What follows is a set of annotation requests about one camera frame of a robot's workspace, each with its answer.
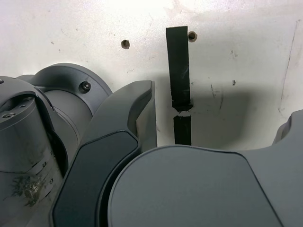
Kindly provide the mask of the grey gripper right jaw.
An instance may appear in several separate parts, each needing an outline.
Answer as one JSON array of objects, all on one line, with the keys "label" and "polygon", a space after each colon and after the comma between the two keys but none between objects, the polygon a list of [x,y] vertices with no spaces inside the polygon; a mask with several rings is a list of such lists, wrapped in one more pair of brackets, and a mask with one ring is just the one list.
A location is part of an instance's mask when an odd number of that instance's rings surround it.
[{"label": "grey gripper right jaw", "polygon": [[144,152],[117,177],[110,227],[300,227],[303,113],[257,150],[166,146]]}]

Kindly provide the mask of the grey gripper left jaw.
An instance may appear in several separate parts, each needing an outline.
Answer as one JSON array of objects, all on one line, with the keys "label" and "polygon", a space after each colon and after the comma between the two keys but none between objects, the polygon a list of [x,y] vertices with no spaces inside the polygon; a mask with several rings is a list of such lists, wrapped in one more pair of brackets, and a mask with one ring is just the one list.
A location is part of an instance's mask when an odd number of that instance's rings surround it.
[{"label": "grey gripper left jaw", "polygon": [[155,83],[135,81],[111,94],[92,117],[51,208],[50,226],[106,227],[116,178],[155,147]]}]

